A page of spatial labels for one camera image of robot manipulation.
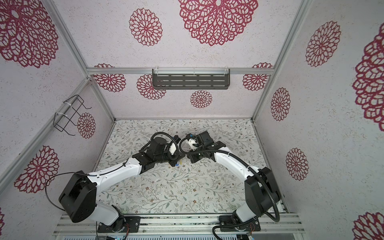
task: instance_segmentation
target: side wall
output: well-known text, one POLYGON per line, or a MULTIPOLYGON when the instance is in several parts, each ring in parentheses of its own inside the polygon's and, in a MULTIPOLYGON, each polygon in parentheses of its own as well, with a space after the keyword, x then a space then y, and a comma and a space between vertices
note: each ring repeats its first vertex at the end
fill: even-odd
MULTIPOLYGON (((0 174, 15 160, 84 77, 39 1, 1 3, 0 174)), ((57 173, 89 171, 111 122, 90 85, 75 136, 54 129, 25 170, 0 196, 0 239, 47 239, 62 211, 47 201, 44 183, 57 173)), ((78 123, 79 116, 73 118, 78 123)), ((48 193, 53 202, 69 175, 57 177, 48 193)))
POLYGON ((384 237, 383 12, 377 0, 315 1, 256 119, 312 240, 384 237))

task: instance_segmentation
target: floral patterned floor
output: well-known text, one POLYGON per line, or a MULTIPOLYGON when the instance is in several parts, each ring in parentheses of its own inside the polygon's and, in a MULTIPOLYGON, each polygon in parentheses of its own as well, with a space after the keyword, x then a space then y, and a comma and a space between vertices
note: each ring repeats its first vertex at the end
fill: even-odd
MULTIPOLYGON (((181 138, 207 130, 237 156, 260 168, 266 166, 249 119, 120 120, 116 122, 98 170, 137 153, 159 131, 181 138)), ((103 191, 98 199, 127 213, 227 213, 244 202, 244 183, 211 159, 180 166, 158 164, 137 177, 125 179, 103 191)))

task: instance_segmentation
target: small red flower pattern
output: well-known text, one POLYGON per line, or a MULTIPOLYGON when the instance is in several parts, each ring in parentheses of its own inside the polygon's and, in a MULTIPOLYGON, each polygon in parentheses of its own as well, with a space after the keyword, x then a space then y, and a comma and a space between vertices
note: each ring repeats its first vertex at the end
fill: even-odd
POLYGON ((271 113, 276 121, 283 120, 291 107, 290 95, 285 88, 279 88, 273 94, 271 101, 271 113))
POLYGON ((364 118, 379 124, 384 131, 384 23, 379 34, 364 48, 364 56, 355 67, 355 103, 364 109, 364 118))
POLYGON ((381 213, 366 212, 364 215, 359 215, 353 223, 354 240, 384 239, 384 216, 381 213))
MULTIPOLYGON (((98 64, 96 68, 114 68, 109 64, 98 64)), ((120 92, 125 88, 125 78, 123 74, 94 74, 93 77, 98 85, 110 92, 120 92)))
POLYGON ((304 153, 298 148, 292 148, 285 160, 289 174, 296 180, 303 180, 308 174, 308 161, 304 153))
POLYGON ((89 113, 83 113, 77 121, 77 130, 83 138, 90 138, 95 133, 95 119, 89 113))
POLYGON ((56 175, 58 169, 59 159, 54 149, 43 146, 13 185, 21 192, 37 193, 44 190, 46 181, 56 175))
POLYGON ((305 54, 307 63, 317 67, 327 62, 340 41, 340 26, 330 21, 319 27, 311 37, 305 54))
POLYGON ((0 236, 1 236, 1 230, 3 229, 4 226, 4 214, 1 212, 1 207, 0 207, 0 236))
POLYGON ((2 0, 0 52, 23 67, 49 65, 56 58, 58 34, 39 0, 2 0))
POLYGON ((148 9, 137 9, 129 20, 129 29, 133 37, 144 46, 157 44, 163 35, 161 23, 156 15, 148 9))
POLYGON ((191 103, 197 108, 208 107, 212 102, 212 95, 204 90, 198 90, 191 95, 191 103))
MULTIPOLYGON (((253 68, 272 68, 270 63, 259 63, 254 65, 253 68)), ((243 85, 246 89, 257 91, 263 89, 269 76, 267 74, 246 74, 243 76, 243 85)))
POLYGON ((166 94, 166 90, 157 90, 152 85, 152 75, 146 74, 137 80, 137 89, 140 94, 148 99, 160 99, 166 94))
POLYGON ((257 0, 179 0, 180 17, 191 37, 201 44, 223 45, 233 41, 252 21, 257 0))

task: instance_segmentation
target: speckled wall panel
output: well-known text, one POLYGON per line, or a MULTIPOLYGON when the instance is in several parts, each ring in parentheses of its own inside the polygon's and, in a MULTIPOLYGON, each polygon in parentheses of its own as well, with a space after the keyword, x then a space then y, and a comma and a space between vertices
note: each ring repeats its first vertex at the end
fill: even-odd
POLYGON ((55 1, 87 64, 115 67, 274 64, 300 2, 55 1))
POLYGON ((1 7, 0 174, 83 80, 40 2, 1 7))
MULTIPOLYGON (((123 91, 101 89, 117 118, 249 118, 262 94, 262 89, 246 89, 243 75, 232 75, 228 90, 154 90, 151 75, 122 77, 123 91)), ((118 79, 116 75, 95 77, 99 83, 103 78, 118 79)))
MULTIPOLYGON (((75 136, 54 130, 17 180, 1 195, 1 239, 48 239, 65 212, 56 209, 46 199, 44 184, 47 177, 57 173, 91 170, 111 122, 90 86, 80 96, 85 106, 92 108, 81 107, 79 113, 83 117, 74 117, 74 122, 82 123, 81 126, 69 124, 66 127, 75 136)), ((50 199, 60 207, 59 195, 71 176, 58 176, 48 186, 50 199)))
POLYGON ((384 237, 384 3, 315 1, 257 129, 317 239, 384 237))

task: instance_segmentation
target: black mounting plate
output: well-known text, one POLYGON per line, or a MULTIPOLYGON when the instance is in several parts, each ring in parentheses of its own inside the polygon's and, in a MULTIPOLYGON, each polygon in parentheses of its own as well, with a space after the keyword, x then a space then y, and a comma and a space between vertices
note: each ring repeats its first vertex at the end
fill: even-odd
MULTIPOLYGON (((219 216, 218 220, 220 222, 220 225, 234 225, 235 223, 233 222, 232 216, 224 215, 224 216, 219 216)), ((253 232, 258 232, 261 230, 260 224, 259 224, 259 219, 257 218, 256 220, 253 220, 251 223, 244 224, 239 227, 239 230, 236 228, 220 228, 220 231, 222 232, 237 232, 237 231, 245 231, 245 232, 250 232, 251 231, 251 226, 252 226, 252 231, 253 232)))
MULTIPOLYGON (((141 217, 125 216, 125 221, 127 222, 127 224, 130 227, 129 228, 130 233, 135 233, 135 232, 139 231, 140 219, 141 219, 141 217)), ((109 226, 104 225, 102 223, 101 223, 101 225, 99 225, 97 232, 98 233, 113 233, 112 229, 109 226)), ((124 228, 122 233, 126 233, 126 232, 127 232, 127 228, 124 228)))

